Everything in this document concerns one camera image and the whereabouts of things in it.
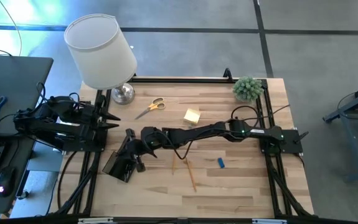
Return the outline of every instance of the table lamp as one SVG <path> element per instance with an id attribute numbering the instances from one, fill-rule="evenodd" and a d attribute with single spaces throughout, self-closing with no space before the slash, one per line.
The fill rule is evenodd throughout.
<path id="1" fill-rule="evenodd" d="M 119 105 L 133 101 L 133 87 L 126 82 L 136 73 L 137 61 L 115 17 L 83 16 L 67 27 L 64 39 L 86 85 L 113 89 L 111 97 Z"/>

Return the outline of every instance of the green plant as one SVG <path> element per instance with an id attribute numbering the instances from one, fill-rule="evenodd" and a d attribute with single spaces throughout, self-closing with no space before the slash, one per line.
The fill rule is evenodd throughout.
<path id="1" fill-rule="evenodd" d="M 242 77 L 233 86 L 233 93 L 240 101 L 253 101 L 263 93 L 261 80 L 252 77 Z"/>

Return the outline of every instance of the pencil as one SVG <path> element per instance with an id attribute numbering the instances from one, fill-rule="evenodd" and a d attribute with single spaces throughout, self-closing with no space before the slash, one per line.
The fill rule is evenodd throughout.
<path id="1" fill-rule="evenodd" d="M 197 192 L 197 187 L 195 186 L 194 176 L 192 175 L 192 171 L 191 171 L 191 162 L 188 161 L 187 158 L 186 158 L 186 163 L 187 163 L 187 167 L 189 168 L 192 186 L 193 186 L 195 192 Z"/>
<path id="2" fill-rule="evenodd" d="M 176 153 L 174 153 L 173 151 L 172 175 L 174 175 L 175 168 L 176 168 Z"/>

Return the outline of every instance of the desk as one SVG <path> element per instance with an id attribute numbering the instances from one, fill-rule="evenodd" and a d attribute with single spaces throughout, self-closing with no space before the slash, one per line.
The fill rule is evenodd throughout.
<path id="1" fill-rule="evenodd" d="M 34 108 L 39 98 L 36 83 L 45 82 L 52 63 L 51 58 L 0 56 L 0 95 L 8 97 L 8 102 L 0 112 L 0 118 L 19 109 Z M 17 132 L 11 118 L 6 118 L 0 123 L 0 132 L 10 134 Z M 0 168 L 7 165 L 14 154 L 16 144 L 14 140 Z M 30 139 L 22 139 L 19 143 L 18 152 L 11 162 L 16 168 L 14 191 L 8 197 L 0 197 L 0 213 L 6 213 L 11 208 L 33 145 L 34 142 Z"/>
<path id="2" fill-rule="evenodd" d="M 119 106 L 113 101 L 109 112 L 121 118 L 120 127 L 108 132 L 107 147 L 101 155 L 92 207 L 92 216 L 108 217 L 207 217 L 249 218 L 272 217 L 270 190 L 264 155 L 257 139 L 239 143 L 215 137 L 195 141 L 188 159 L 192 162 L 197 192 L 192 188 L 187 166 L 176 158 L 176 171 L 172 175 L 173 151 L 158 149 L 158 158 L 143 156 L 147 171 L 132 175 L 124 183 L 101 170 L 111 153 L 118 150 L 125 137 L 125 129 L 132 128 L 139 138 L 145 126 L 188 129 L 183 122 L 188 108 L 201 111 L 197 126 L 229 119 L 238 102 L 232 93 L 232 84 L 204 83 L 133 83 L 136 96 L 130 105 Z M 273 111 L 288 104 L 284 81 L 268 79 Z M 82 100 L 94 101 L 96 90 L 82 85 Z M 151 111 L 139 120 L 140 114 L 155 97 L 165 98 L 164 110 Z M 238 111 L 239 117 L 255 117 L 252 110 Z M 291 111 L 285 108 L 275 114 L 276 124 L 284 129 L 293 127 Z M 187 146 L 181 147 L 183 154 Z M 84 153 L 79 152 L 69 164 L 61 186 L 62 203 L 78 184 Z M 220 169 L 217 158 L 222 157 L 226 168 Z M 304 169 L 299 158 L 283 154 L 288 187 L 304 206 L 313 213 Z M 54 192 L 51 212 L 57 209 Z M 87 191 L 84 191 L 82 209 Z"/>

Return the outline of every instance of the gray floor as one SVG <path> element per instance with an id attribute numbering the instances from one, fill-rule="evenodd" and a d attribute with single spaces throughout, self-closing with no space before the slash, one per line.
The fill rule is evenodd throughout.
<path id="1" fill-rule="evenodd" d="M 90 13 L 117 17 L 122 27 L 192 27 L 256 29 L 251 0 L 4 0 L 22 25 L 68 25 Z M 266 29 L 358 30 L 358 0 L 260 0 Z M 10 25 L 0 7 L 0 24 Z M 23 31 L 23 53 L 52 57 L 47 95 L 77 91 L 80 78 L 63 40 L 63 32 Z M 258 34 L 126 32 L 138 59 L 138 75 L 266 77 Z M 314 211 L 325 218 L 358 220 L 358 181 L 342 130 L 321 118 L 346 94 L 358 90 L 358 35 L 266 35 L 274 77 L 284 78 L 296 126 L 310 134 L 303 140 L 306 175 Z M 19 51 L 16 32 L 0 30 L 0 49 Z M 352 125 L 357 130 L 358 121 Z M 33 196 L 18 201 L 12 217 L 44 214 L 61 161 L 37 147 L 26 188 Z"/>

